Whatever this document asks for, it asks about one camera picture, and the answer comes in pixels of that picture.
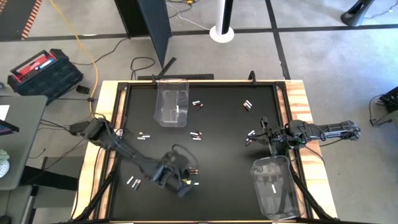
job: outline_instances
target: gray desk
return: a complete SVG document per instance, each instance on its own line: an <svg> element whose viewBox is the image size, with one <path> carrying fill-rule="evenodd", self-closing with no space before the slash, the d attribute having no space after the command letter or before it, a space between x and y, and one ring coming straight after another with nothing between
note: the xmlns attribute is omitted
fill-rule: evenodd
<svg viewBox="0 0 398 224"><path fill-rule="evenodd" d="M5 121L19 128L19 133L0 136L0 149L10 155L10 169L0 178L0 190L19 185L46 102L45 96L0 96L0 105L10 105Z"/></svg>
<svg viewBox="0 0 398 224"><path fill-rule="evenodd" d="M14 190L18 185L77 189L77 178L25 165L46 102L45 96L0 96L0 105L10 105L6 121L19 128L19 133L0 136L0 149L10 155L10 169L3 178L0 178L0 190Z"/></svg>

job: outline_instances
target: white base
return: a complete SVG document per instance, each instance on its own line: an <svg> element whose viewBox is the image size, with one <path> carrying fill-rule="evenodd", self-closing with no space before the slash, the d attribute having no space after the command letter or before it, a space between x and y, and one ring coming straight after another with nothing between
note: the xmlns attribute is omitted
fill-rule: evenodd
<svg viewBox="0 0 398 224"><path fill-rule="evenodd" d="M213 26L210 29L210 37L215 41L215 42L219 42L219 43L228 43L229 41L231 41L234 38L234 30L232 30L232 28L229 28L228 32L226 34L223 35L218 35L216 32L216 26Z"/></svg>

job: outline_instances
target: wooden table frame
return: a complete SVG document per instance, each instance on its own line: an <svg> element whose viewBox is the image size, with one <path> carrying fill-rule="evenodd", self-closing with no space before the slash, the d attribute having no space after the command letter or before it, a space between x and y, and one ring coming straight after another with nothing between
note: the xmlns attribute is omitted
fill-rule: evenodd
<svg viewBox="0 0 398 224"><path fill-rule="evenodd" d="M115 128L121 127L122 116L124 114L124 105L126 98L126 89L118 89L122 85L120 83L151 83L152 81L104 81L99 94L96 112L106 116L108 120L113 122ZM252 82L251 80L189 80L192 83L214 83L214 82ZM308 123L312 123L310 107L308 105L307 95L305 93L304 84L301 80L258 80L258 83L279 83L277 89L280 112L282 114L283 123L288 123L291 119L301 119ZM312 141L307 146L321 155L318 141ZM290 153L291 158L295 158L293 152ZM79 182L79 198L76 205L75 217L77 217L83 209L88 205L92 196L97 192L100 186L101 176L105 176L112 168L114 160L114 152L106 152L99 147L88 144L83 167L80 174ZM323 207L323 209L331 216L337 217L333 197L328 182L325 167L322 160L313 152L306 148L300 150L300 159L302 170L308 190L314 196L315 200ZM109 202L109 188L103 194L101 203L96 210L90 215L90 218L106 218L106 210ZM303 196L301 191L296 187L298 197L301 201L300 212L303 217L307 217L305 205L303 204Z"/></svg>

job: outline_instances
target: black toolbox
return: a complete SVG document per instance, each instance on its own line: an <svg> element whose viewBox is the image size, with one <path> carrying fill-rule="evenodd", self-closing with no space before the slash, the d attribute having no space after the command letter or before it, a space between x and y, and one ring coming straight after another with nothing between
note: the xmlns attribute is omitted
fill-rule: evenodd
<svg viewBox="0 0 398 224"><path fill-rule="evenodd" d="M8 85L22 96L45 95L47 104L83 79L83 74L60 49L37 53L10 71Z"/></svg>

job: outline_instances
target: white wire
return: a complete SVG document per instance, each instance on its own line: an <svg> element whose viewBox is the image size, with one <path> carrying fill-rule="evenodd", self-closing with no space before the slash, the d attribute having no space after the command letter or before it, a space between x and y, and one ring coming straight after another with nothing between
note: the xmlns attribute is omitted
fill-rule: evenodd
<svg viewBox="0 0 398 224"><path fill-rule="evenodd" d="M177 9L176 7L172 6L172 5L169 4L169 3L166 3L166 5L168 5L168 6L172 7L173 9L177 10L177 15L178 15L178 17L179 17L180 19L185 20L185 21L187 21L187 22L190 22L190 23L192 23L193 25L196 25L196 26L198 26L198 27L200 27L200 28L202 28L202 29L210 30L210 29L207 29L206 27L203 27L203 26L197 24L196 22L192 22L192 21L189 20L189 19L182 18L182 17L180 16L180 10L179 10L179 9Z"/></svg>

